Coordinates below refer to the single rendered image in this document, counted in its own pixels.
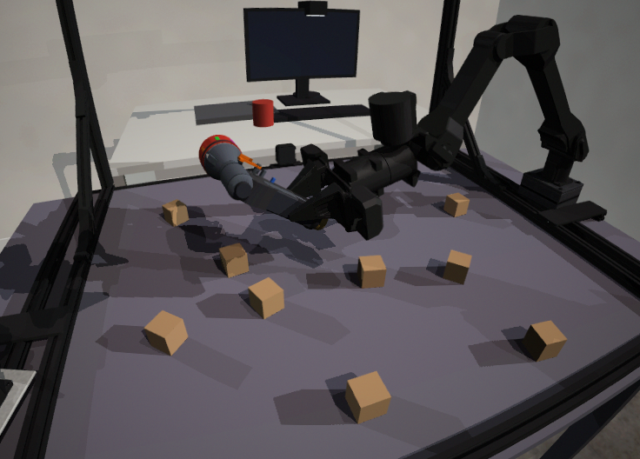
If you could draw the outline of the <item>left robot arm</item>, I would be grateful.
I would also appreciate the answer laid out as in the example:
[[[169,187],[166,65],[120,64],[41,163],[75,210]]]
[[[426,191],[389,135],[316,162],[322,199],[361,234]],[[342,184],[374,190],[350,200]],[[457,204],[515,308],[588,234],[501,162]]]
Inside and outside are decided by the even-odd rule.
[[[375,151],[388,164],[389,185],[404,178],[415,187],[421,173],[417,161],[434,171],[450,167],[463,143],[467,119],[501,62],[509,57],[528,71],[544,115],[537,131],[541,147],[549,154],[543,172],[535,175],[559,187],[573,183],[569,178],[573,163],[587,157],[589,146],[582,122],[570,112],[555,60],[559,46],[554,19],[515,15],[476,35],[442,101],[418,124],[416,93],[406,90],[370,96],[372,134],[383,145]]]

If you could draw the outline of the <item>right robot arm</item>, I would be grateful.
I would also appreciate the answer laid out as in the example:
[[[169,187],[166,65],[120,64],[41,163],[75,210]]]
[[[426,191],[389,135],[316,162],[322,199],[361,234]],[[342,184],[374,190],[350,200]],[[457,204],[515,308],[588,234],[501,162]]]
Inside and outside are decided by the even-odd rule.
[[[10,392],[10,389],[13,386],[13,382],[11,380],[3,380],[0,379],[0,406],[3,403],[3,400]]]

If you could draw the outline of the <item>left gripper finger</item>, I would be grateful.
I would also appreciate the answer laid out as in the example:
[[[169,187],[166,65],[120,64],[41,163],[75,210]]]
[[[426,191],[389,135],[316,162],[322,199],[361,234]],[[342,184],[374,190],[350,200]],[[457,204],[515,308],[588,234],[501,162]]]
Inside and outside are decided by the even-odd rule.
[[[329,218],[350,226],[346,195],[335,182],[289,213],[291,222]]]
[[[310,159],[307,159],[305,162],[306,165],[295,180],[289,185],[287,190],[293,191],[298,195],[307,198],[320,192],[321,186],[317,166]]]

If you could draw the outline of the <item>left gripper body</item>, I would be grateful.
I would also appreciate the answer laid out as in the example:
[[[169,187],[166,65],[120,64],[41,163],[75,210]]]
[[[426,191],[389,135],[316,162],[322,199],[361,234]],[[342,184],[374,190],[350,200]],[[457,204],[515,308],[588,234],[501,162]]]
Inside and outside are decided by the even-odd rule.
[[[316,145],[311,143],[300,150],[303,166],[308,158],[317,166],[321,189],[334,182],[343,189],[350,221],[362,218],[357,221],[356,231],[365,240],[378,236],[383,229],[383,205],[374,192],[382,196],[383,188],[390,184],[390,169],[383,156],[375,150],[369,152],[360,149],[357,151],[358,157],[347,162],[340,158],[333,160],[333,172],[328,155]],[[358,186],[360,184],[363,186]]]

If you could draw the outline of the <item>tan cube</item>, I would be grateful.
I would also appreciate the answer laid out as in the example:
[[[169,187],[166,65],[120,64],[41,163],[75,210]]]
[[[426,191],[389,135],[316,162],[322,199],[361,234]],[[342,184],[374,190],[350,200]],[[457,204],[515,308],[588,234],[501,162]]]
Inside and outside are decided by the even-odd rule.
[[[248,288],[250,306],[263,318],[284,309],[283,289],[269,277]]]
[[[556,357],[567,338],[552,321],[531,324],[522,340],[536,362]]]
[[[219,249],[222,267],[228,278],[249,271],[247,253],[240,243]]]
[[[464,284],[470,267],[471,257],[471,255],[451,250],[443,273],[443,279]]]
[[[359,424],[387,414],[391,396],[375,371],[348,380],[345,399]]]
[[[383,287],[386,270],[381,255],[358,257],[357,276],[362,289]]]
[[[176,227],[177,225],[189,221],[186,204],[181,201],[174,200],[162,205],[165,221]]]
[[[467,213],[469,202],[470,199],[460,193],[447,195],[443,210],[453,217],[462,216]]]
[[[144,330],[150,345],[172,356],[188,338],[183,319],[161,311]]]

